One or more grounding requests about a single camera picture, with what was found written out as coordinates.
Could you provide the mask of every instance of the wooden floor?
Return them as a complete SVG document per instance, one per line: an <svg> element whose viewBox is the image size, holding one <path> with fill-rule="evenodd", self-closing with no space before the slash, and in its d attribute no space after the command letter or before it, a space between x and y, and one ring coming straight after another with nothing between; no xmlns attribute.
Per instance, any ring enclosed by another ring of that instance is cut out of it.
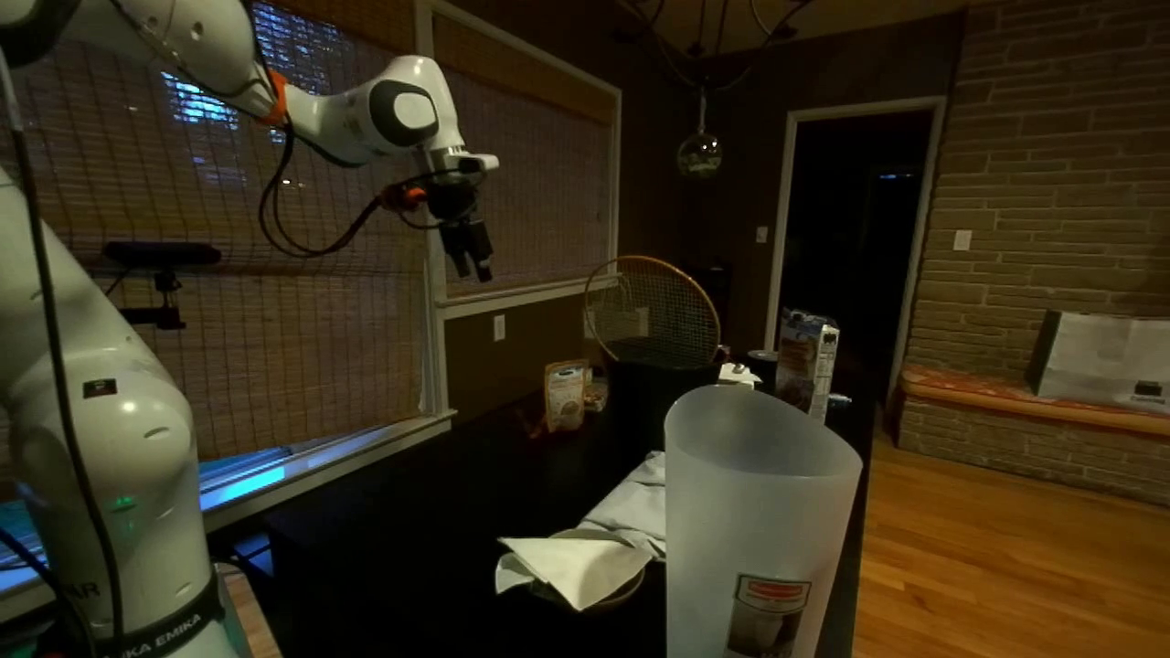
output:
<svg viewBox="0 0 1170 658"><path fill-rule="evenodd" d="M1170 658L1170 508L874 444L861 658Z"/></svg>

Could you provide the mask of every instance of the wooden bench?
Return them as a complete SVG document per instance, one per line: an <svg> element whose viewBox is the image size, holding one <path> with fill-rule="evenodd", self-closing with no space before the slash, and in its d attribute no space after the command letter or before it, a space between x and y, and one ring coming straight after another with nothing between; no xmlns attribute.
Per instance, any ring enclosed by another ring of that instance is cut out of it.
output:
<svg viewBox="0 0 1170 658"><path fill-rule="evenodd" d="M901 399L908 450L1170 503L1170 411L1037 399L927 365L902 371Z"/></svg>

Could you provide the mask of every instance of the plastic pitcher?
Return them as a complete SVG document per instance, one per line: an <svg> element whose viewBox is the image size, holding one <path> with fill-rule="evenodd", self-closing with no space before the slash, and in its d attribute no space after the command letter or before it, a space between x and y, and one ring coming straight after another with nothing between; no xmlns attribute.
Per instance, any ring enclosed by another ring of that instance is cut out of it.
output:
<svg viewBox="0 0 1170 658"><path fill-rule="evenodd" d="M783 399L711 383L667 411L671 658L812 658L862 460Z"/></svg>

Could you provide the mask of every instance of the white robotic arm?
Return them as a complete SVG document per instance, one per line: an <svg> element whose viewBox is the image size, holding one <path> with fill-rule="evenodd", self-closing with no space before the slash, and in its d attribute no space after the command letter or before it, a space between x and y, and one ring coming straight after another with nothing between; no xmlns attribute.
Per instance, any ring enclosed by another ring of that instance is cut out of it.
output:
<svg viewBox="0 0 1170 658"><path fill-rule="evenodd" d="M61 35L177 70L242 113L293 126L339 163L416 153L422 174L410 190L390 186L385 202L398 208L423 202L460 275L473 259L487 279L491 246L473 203L496 162L465 148L451 87L432 59L407 53L344 95L312 95L262 70L242 0L0 4L9 63L25 65ZM42 225L43 253L32 248L42 233L32 225L25 193L0 168L0 406L12 411L17 489L61 590L105 655L234 655L212 620L216 589L187 399L47 225ZM59 348L43 333L42 257L56 279ZM69 452L88 465L115 538L122 614ZM109 648L115 617L126 620L122 648Z"/></svg>

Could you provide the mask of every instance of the doorway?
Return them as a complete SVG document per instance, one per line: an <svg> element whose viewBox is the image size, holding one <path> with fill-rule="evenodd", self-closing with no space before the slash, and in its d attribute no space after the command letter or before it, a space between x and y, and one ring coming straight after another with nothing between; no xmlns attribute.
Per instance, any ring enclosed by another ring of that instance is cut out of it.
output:
<svg viewBox="0 0 1170 658"><path fill-rule="evenodd" d="M902 365L941 115L941 99L790 113L769 344L790 308L834 318L838 383L874 399Z"/></svg>

